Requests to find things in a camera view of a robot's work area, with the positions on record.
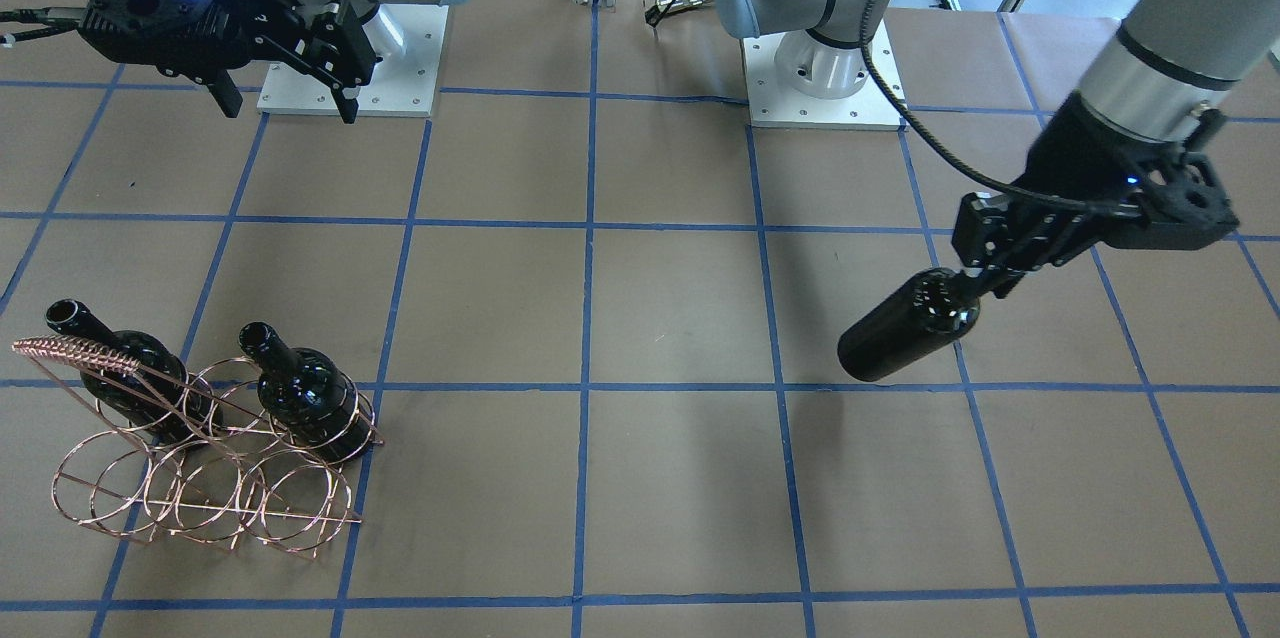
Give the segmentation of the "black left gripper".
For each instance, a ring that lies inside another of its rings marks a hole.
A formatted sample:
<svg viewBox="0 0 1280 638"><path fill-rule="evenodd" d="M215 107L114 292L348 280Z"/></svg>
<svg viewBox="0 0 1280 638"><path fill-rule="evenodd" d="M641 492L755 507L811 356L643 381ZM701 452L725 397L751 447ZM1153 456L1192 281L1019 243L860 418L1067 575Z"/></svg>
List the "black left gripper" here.
<svg viewBox="0 0 1280 638"><path fill-rule="evenodd" d="M1179 142L1129 137L1070 94L1027 155L1014 186L1060 199L1123 202L1137 217L1036 218L1004 193L960 199L951 236L960 264L977 272L975 296L1005 299L1027 274L1061 266L1094 242L1114 249L1203 249L1240 222L1211 161Z"/></svg>

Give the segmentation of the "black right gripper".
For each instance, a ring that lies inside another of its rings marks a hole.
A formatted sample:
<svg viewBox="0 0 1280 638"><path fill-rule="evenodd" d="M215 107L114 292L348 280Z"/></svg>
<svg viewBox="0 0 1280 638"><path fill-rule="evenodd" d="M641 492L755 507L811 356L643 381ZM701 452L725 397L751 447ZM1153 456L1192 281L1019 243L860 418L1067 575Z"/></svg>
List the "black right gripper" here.
<svg viewBox="0 0 1280 638"><path fill-rule="evenodd" d="M378 55L348 0L308 20L296 0L90 0L78 35L111 61L156 67L201 83L227 118L243 97L229 70L252 60L273 70L259 108L338 115L353 124Z"/></svg>

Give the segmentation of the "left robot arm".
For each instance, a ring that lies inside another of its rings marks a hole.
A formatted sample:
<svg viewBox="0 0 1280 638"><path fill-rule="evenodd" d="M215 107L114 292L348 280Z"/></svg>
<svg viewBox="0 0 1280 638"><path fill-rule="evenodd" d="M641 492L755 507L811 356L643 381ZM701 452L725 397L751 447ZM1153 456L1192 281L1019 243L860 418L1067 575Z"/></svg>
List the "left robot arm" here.
<svg viewBox="0 0 1280 638"><path fill-rule="evenodd" d="M822 53L852 56L920 138L992 190L963 200L954 228L963 269L916 274L896 302L924 295L969 305L1094 243L1196 251L1238 228L1204 146L1222 124L1220 104L1277 37L1277 0L1137 0L1010 182L960 161L881 74L870 38L887 0L716 5L735 37L799 32Z"/></svg>

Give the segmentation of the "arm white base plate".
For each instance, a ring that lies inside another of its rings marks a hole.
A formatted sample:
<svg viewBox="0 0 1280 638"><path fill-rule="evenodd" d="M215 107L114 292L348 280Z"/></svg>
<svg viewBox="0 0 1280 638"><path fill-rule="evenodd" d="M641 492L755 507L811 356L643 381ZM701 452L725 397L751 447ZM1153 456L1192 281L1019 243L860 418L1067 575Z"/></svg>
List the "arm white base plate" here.
<svg viewBox="0 0 1280 638"><path fill-rule="evenodd" d="M449 17L447 6L381 4L355 28L339 61L323 61L319 77L283 61L271 64L257 109L264 114L430 118Z"/></svg>
<svg viewBox="0 0 1280 638"><path fill-rule="evenodd" d="M860 50L831 47L806 31L744 38L741 45L753 127L902 127L902 118L872 79Z"/></svg>

